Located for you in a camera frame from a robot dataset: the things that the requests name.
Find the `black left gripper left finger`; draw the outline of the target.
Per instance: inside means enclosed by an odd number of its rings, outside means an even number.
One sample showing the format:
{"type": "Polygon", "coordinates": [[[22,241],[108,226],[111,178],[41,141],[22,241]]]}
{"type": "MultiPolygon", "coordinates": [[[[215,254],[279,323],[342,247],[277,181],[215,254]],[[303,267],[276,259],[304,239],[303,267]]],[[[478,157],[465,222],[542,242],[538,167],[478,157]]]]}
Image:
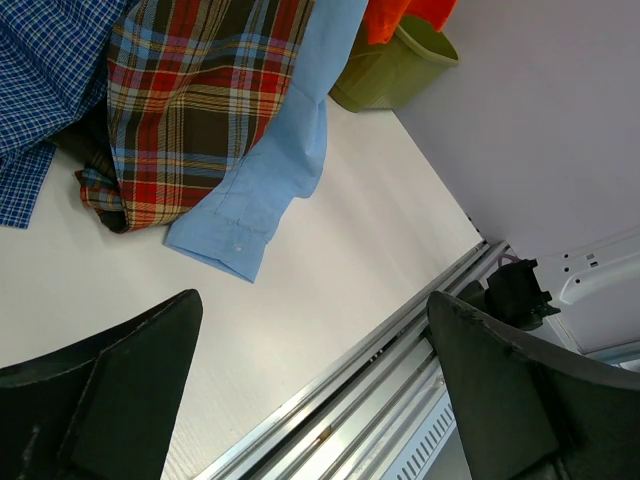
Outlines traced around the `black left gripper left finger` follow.
{"type": "Polygon", "coordinates": [[[2,368],[2,478],[160,478],[202,318],[189,289],[2,368]]]}

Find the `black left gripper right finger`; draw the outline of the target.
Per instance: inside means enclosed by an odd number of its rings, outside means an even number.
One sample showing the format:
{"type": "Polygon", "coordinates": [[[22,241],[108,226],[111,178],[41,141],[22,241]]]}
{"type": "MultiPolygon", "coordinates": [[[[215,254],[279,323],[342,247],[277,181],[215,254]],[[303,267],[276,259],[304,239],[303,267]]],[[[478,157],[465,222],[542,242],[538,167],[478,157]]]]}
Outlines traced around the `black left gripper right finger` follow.
{"type": "Polygon", "coordinates": [[[472,478],[638,478],[638,373],[443,292],[427,316],[472,478]]]}

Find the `light blue shirt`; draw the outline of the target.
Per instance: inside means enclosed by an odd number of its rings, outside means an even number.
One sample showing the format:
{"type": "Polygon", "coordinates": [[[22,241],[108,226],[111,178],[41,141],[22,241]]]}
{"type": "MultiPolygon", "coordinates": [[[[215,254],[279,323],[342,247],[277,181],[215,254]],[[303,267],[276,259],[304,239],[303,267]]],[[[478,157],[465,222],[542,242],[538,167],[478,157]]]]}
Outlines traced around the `light blue shirt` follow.
{"type": "Polygon", "coordinates": [[[284,103],[223,181],[170,227],[165,246],[248,282],[296,198],[310,197],[328,143],[327,95],[344,69],[364,1],[315,3],[284,103]]]}

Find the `red brown plaid shirt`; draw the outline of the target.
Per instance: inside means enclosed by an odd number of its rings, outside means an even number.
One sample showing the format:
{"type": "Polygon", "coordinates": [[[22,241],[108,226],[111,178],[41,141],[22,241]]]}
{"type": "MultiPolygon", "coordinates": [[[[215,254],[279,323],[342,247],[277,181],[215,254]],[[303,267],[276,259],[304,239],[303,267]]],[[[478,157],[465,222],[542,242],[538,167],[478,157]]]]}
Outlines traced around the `red brown plaid shirt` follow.
{"type": "Polygon", "coordinates": [[[108,143],[77,172],[109,230],[168,225],[244,159],[279,113],[309,1],[139,1],[113,27],[108,143]]]}

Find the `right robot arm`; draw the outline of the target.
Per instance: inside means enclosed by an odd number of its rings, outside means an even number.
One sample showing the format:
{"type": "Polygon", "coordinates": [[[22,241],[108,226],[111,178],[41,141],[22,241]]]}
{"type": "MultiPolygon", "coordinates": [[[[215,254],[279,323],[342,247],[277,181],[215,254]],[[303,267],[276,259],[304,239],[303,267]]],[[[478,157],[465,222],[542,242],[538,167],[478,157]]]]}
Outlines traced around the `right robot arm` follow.
{"type": "Polygon", "coordinates": [[[429,296],[424,334],[473,478],[638,477],[638,374],[534,336],[546,317],[638,274],[639,238],[624,234],[429,296]]]}

